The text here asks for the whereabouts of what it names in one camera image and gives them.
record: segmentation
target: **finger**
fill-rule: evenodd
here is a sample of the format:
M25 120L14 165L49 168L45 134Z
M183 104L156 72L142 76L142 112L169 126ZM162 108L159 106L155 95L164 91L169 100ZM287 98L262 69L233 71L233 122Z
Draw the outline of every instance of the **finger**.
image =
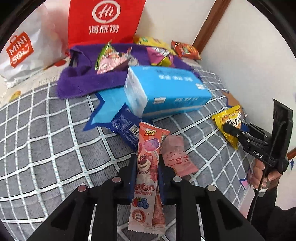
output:
M256 164L255 164L256 167L258 167L259 169L261 170L264 170L265 169L265 165L263 162L259 161L258 159L256 159Z
M259 184L260 184L260 180L257 179L256 177L253 177L252 180L251 180L251 184L253 185L254 188L258 189ZM265 188L266 187L266 182L262 182L261 187Z
M258 180L261 180L261 178L263 176L263 171L257 167L254 167L253 168L253 176L255 176Z
M273 170L271 173L268 174L268 180L272 181L274 179L277 179L278 177L280 177L281 174L277 171L277 170Z

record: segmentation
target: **blueberry illustration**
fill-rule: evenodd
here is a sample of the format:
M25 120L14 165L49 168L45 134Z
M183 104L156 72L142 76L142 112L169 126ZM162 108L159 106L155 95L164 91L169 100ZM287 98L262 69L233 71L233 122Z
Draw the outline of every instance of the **blueberry illustration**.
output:
M143 207L143 203L142 202L138 202L138 207Z
M149 204L147 202L143 204L144 209L147 209L148 207L149 207Z

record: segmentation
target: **wooden door frame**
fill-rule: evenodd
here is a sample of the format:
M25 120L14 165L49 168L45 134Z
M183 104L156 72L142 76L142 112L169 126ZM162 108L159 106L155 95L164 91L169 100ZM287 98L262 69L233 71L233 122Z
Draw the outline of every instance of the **wooden door frame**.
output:
M231 0L216 0L202 25L193 46L201 53L212 36Z

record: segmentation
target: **gray checkered blanket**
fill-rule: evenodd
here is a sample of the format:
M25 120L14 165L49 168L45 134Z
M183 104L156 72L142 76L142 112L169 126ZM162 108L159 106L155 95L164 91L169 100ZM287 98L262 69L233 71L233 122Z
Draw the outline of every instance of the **gray checkered blanket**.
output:
M242 147L234 150L211 119L227 109L220 79L199 67L195 71L212 99L199 111L154 124L184 137L186 153L199 168L189 177L193 185L214 184L238 207L244 199L239 179L252 157ZM55 88L55 83L39 87L0 109L0 218L15 240L26 240L79 185L94 187L116 176L132 154L120 136L105 128L82 132L99 104L95 95L60 100ZM166 234L161 237L129 231L129 213L129 206L118 207L118 240L175 240L175 206L164 206Z

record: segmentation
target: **white grid pattern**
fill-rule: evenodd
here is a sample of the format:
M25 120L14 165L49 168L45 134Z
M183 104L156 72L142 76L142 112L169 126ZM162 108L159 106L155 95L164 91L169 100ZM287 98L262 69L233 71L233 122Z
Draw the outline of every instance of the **white grid pattern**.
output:
M8 108L6 109L6 117L5 117L6 120L7 120L7 116L8 116ZM6 133L7 133L7 123L5 124L4 136L6 136ZM4 155L5 154L6 154L6 139L4 140ZM5 176L6 176L7 175L6 157L4 158L4 173L5 173ZM9 190L8 178L7 177L5 178L5 184L6 184L6 191L7 191L8 198L10 198L10 190ZM17 217L15 215L15 210L13 208L12 201L9 200L9 203L10 203L10 206L11 206L12 214L13 214L15 220L17 221ZM17 226L20 229L20 232L21 232L22 237L25 239L25 235L24 235L24 233L23 233L23 231L22 231L22 229L21 229L20 224L19 224L18 221L17 221Z
M221 81L220 79L214 74L214 73L211 73L211 72L208 72L208 71L204 71L202 69L198 69L198 72L201 73L201 74L204 74L204 76L202 76L202 79L204 81L210 79L209 82L205 82L205 84L207 85L211 85L211 84L215 84L215 85L218 85L218 84L221 84ZM16 135L16 139L15 139L15 149L10 151L9 153L6 153L6 148L4 148L4 155L2 157L0 157L0 161L1 160L4 160L6 162L6 157L9 156L10 154L14 153L15 155L15 166L16 166L16 169L14 172L12 173L9 173L7 174L7 172L5 172L5 175L3 177L0 177L0 180L6 180L6 184L7 184L7 188L8 188L8 183L7 183L7 179L9 177L12 177L14 175L16 175L18 178L18 186L19 186L19 192L20 194L19 195L16 195L16 196L10 196L8 195L8 197L2 197L0 198L0 209L1 209L1 212L3 214L3 217L4 219L2 220L4 223L7 224L7 227L9 228L9 231L10 233L13 235L13 237L17 240L17 236L16 234L13 232L13 230L10 228L9 224L11 223L15 223L18 225L18 228L20 230L20 232L22 233L23 235L23 231L22 231L22 226L21 224L30 224L30 226L32 227L33 230L34 229L34 226L32 225L33 223L41 223L43 222L46 217L48 216L48 211L47 211L47 208L46 208L46 205L44 204L44 200L41 196L42 193L45 193L45 192L48 192L50 190L54 190L56 188L58 188L60 190L60 195L61 195L61 199L64 200L65 198L65 192L64 192L64 186L65 184L69 184L73 181L76 181L82 177L84 177L87 181L87 184L92 187L94 186L93 182L92 182L92 179L90 178L90 175L91 174L94 174L94 173L98 173L102 170L104 170L105 168L108 168L110 166L114 166L115 170L116 171L119 171L119 165L118 163L122 162L122 161L125 161L127 159L130 158L131 156L131 153L129 154L125 154L119 158L115 158L110 146L109 146L109 143L107 141L107 139L109 138L112 138L115 136L114 133L111 133L111 134L104 134L103 132L103 129L98 127L97 130L99 132L99 136L90 140L90 141L87 141L87 142L84 142L84 143L81 143L81 144L78 144L77 142L77 137L76 137L76 134L75 134L75 130L74 130L74 127L77 126L77 125L80 125L80 124L83 124L83 123L86 123L88 121L89 118L85 118L83 120L80 120L80 121L76 121L76 122L73 122L72 120L72 116L71 116L71 112L70 112L70 109L75 107L75 106L78 106L78 105L81 105L81 104L84 104L84 103L88 103L89 106L90 106L90 109L91 111L93 112L94 111L94 105L93 105L93 101L95 101L96 99L91 99L91 97L88 95L87 96L87 99L86 100L82 100L82 101L79 101L75 104L72 104L70 105L69 104L69 100L66 100L65 103L66 103L66 107L61 109L61 110L58 110L54 113L49 113L49 100L52 100L52 99L57 99L56 97L50 97L49 96L49 91L50 91L50 88L53 87L54 85L56 84L53 84L53 85L50 85L48 84L46 87L44 88L40 88L38 90L33 90L31 93L28 93L24 96L21 96L20 98L10 102L8 105L12 105L13 103L16 103L18 104L18 110L17 110L17 114L16 114L16 117L17 117L17 124L16 124L16 130L13 131L12 133L10 133L9 135L6 136L6 126L7 126L7 122L12 120L15 116L12 116L10 117L9 119L7 118L7 111L8 109L6 109L6 120L3 122L3 123L0 123L0 127L5 125L5 135L4 135L4 138L1 141L4 141L4 143L6 143L6 140L8 137L12 136L12 135ZM44 100L41 100L40 102L34 104L34 94L37 93L37 92L40 92L42 90L47 90L47 95L46 95L46 99ZM213 99L208 101L207 105L210 104L212 105L214 108L215 108L215 112L214 113L211 113L211 111L207 108L207 105L205 106L205 108L209 111L210 115L208 116L203 116L203 114L199 111L199 114L202 116L202 119L199 120L199 121L194 121L190 115L188 115L187 113L184 115L184 118L188 118L192 124L189 124L188 126L184 127L184 128L181 128L181 126L179 125L179 123L177 122L177 120L174 118L174 117L169 117L168 120L171 120L177 127L178 131L174 133L174 135L183 135L188 141L189 141L189 144L190 144L190 148L186 151L186 153L189 153L191 151L195 152L200 158L202 158L205 162L205 164L202 166L202 167L199 167L199 171L195 174L192 174L190 175L191 178L190 178L190 182L194 183L195 185L198 185L198 181L197 181L197 177L202 173L203 170L205 170L207 167L209 168L210 170L210 173L211 173L211 176L212 176L212 184L216 184L217 180L219 179L219 177L224 173L227 177L227 180L229 182L227 188L225 189L225 191L223 192L224 194L227 193L227 191L231 188L233 189L234 193L235 193L235 198L234 200L232 201L232 203L234 203L236 200L240 203L242 201L242 197L239 197L238 196L238 193L240 192L241 190L241 187L238 189L238 191L236 192L235 191L235 188L233 187L232 183L235 179L238 179L238 170L242 167L242 162L244 161L244 159L246 158L246 156L240 158L239 154L237 153L237 151L234 151L231 155L230 155L230 151L229 151L229 147L227 145L227 142L220 136L220 135L217 135L217 132L218 132L218 129L215 128L208 120L211 118L212 114L216 114L216 113L219 113L220 111L226 109L225 107L225 104L222 102L222 99L225 98L225 96L218 96L216 93L217 91L219 90L227 90L225 88L221 88L221 89L218 89L218 88L213 88L213 89L210 89L208 88L208 90L212 93L213 95ZM19 105L20 105L20 101L28 96L31 95L31 106L24 110L24 111L21 111L19 112ZM46 102L46 114L45 115L40 115L40 116L37 116L35 118L32 119L32 111L33 111L33 108L40 105L41 103L43 102ZM217 107L213 104L214 101L218 101L220 103L220 105L222 106L222 108L220 109L217 109ZM18 119L19 119L19 116L27 111L30 111L30 117L29 117L29 121L28 121L28 124L22 126L21 128L18 128ZM51 132L51 127L50 127L50 117L51 116L56 116L62 112L66 112L67 113L67 116L68 116L68 125L54 131L54 132ZM35 120L38 120L38 119L41 119L41 118L46 118L46 128L47 128L47 134L46 135L43 135L43 136L40 136L40 137L36 137L36 138L30 138L30 126L31 126L31 123ZM159 119L156 119L154 120L154 122L157 122L157 121L160 121L160 120L164 120L164 118L159 118ZM208 135L206 135L203 131L202 128L200 128L198 125L203 123L203 122L206 122L212 129L212 132ZM23 130L24 128L28 127L28 140L27 142L24 144L24 145L21 145L20 147L17 147L17 134L19 131ZM201 133L202 135L202 140L199 141L198 143L196 144L193 144L193 141L191 139L190 136L188 136L185 132L189 129L191 129L192 127L195 127L198 132ZM62 131L66 130L66 129L70 129L70 133L71 133L71 138L72 138L72 141L73 141L73 147L71 148L68 148L62 152L59 152L59 153L56 153L54 154L53 152L53 143L52 143L52 136L58 134L58 133L61 133ZM220 148L217 148L213 143L211 143L209 141L209 138L212 137L212 136L217 136L219 137L222 141L223 141L223 145L220 147ZM30 144L31 142L33 141L38 141L38 140L42 140L42 139L45 139L47 138L49 140L49 148L50 148L50 157L49 158L46 158L44 160L40 160L40 161L36 161L36 162L33 162L32 161L32 155L31 155L31 147L30 147ZM94 167L92 169L87 169L86 168L86 165L85 165L85 160L83 159L83 156L81 154L81 151L80 149L82 147L86 147L86 146L90 146L98 141L102 140L102 143L106 149L106 152L107 154L109 155L110 157L110 161L108 161L107 163L104 163L100 166L97 166L97 167ZM215 154L209 159L207 160L203 155L202 153L199 153L196 148L199 147L202 143L207 143L209 146L211 146L214 150L215 150ZM29 164L27 164L25 167L19 169L18 168L18 163L17 163L17 151L18 150L21 150L22 148L26 147L28 148L28 158L29 158ZM222 157L221 157L221 151L226 147L227 149L227 152L228 152L228 156L229 156L229 159L228 161L226 162L225 165L223 165L223 168L222 170L219 172L219 174L217 175L216 178L214 178L214 175L213 175L213 170L212 170L212 167L211 167L211 163L213 162L213 160L218 156L219 159L221 160ZM56 162L55 160L58 158L58 157L61 157L61 156L64 156L70 152L73 152L75 151L76 152L76 155L78 157L78 161L79 161L79 165L81 167L81 170L82 172L81 173L78 173L70 178L67 178L66 180L63 180L61 181L60 177L59 177L59 172L58 172L58 167L56 165ZM234 155L236 155L240 161L240 164L237 168L234 167L234 164L232 163L232 158L234 157ZM53 169L54 169L54 174L55 174L55 177L56 177L56 183L54 184L51 184L49 186L46 186L46 187L43 187L43 188L39 188L38 187L38 184L37 184L37 180L36 180L36 176L35 176L35 173L34 173L34 167L35 166L39 166L41 164L45 164L45 163L52 163L52 166L53 166ZM228 165L228 164L231 164L235 170L235 174L233 175L233 177L228 177L228 174L225 170L225 167ZM20 180L20 173L27 170L27 169L30 169L30 172L31 172L31 175L32 175L32 180L33 180L33 184L34 184L34 190L31 191L31 192L27 192L27 193L23 193L22 191L22 188L21 188L21 180ZM33 195L37 195L37 198L38 198L38 201L40 203L40 206L42 208L42 211L44 213L44 216L43 217L39 217L39 218L30 218L29 216L29 212L27 210L27 205L25 203L25 198L27 197L30 197L30 196L33 196ZM1 206L1 202L5 202L5 201L9 201L9 203L11 204L11 208L13 210L13 206L12 206L12 201L13 200L17 200L17 199L21 199L22 200L22 203L24 205L24 208L25 208L25 214L26 214L26 217L24 217L24 219L22 220L18 220L14 214L14 218L15 220L10 220L10 219L6 219L5 215L4 215L4 211L3 211L3 208ZM173 219L167 226L166 226L166 230L169 230L170 227L172 227L176 222L176 219ZM130 238L128 237L128 235L125 233L126 232L126 228L128 226L128 223L125 222L124 224L120 225L120 226L117 226L117 232L118 234L121 236L121 238L125 241L130 241ZM159 240L160 238L162 238L163 240L167 241L169 240L167 238L167 236L165 235L158 235L157 237L155 237L153 240Z

